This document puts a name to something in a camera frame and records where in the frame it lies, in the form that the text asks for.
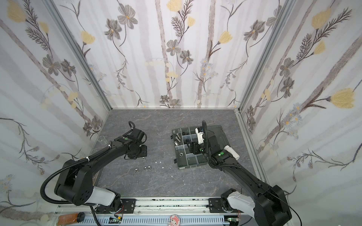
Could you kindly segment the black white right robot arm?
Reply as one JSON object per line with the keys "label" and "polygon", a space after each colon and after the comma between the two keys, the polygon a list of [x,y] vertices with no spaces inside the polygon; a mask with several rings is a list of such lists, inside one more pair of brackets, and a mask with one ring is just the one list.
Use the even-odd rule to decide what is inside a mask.
{"label": "black white right robot arm", "polygon": [[206,121],[195,129],[198,137],[198,152],[208,165],[232,177],[247,190],[248,196],[238,191],[226,195],[226,203],[253,218],[259,226],[283,226],[292,219],[294,209],[289,206],[284,191],[279,186],[270,186],[241,166],[237,153],[229,146],[221,146]]}

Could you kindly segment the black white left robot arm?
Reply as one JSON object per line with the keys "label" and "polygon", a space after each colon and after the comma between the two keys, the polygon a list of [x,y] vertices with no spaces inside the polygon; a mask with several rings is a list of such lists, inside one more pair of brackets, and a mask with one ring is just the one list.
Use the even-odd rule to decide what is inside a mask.
{"label": "black white left robot arm", "polygon": [[147,135],[128,122],[130,130],[110,141],[98,152],[78,161],[69,160],[51,174],[40,188],[43,200],[52,204],[98,205],[111,213],[119,212],[123,202],[119,193],[94,186],[93,177],[115,159],[136,160],[147,156]]}

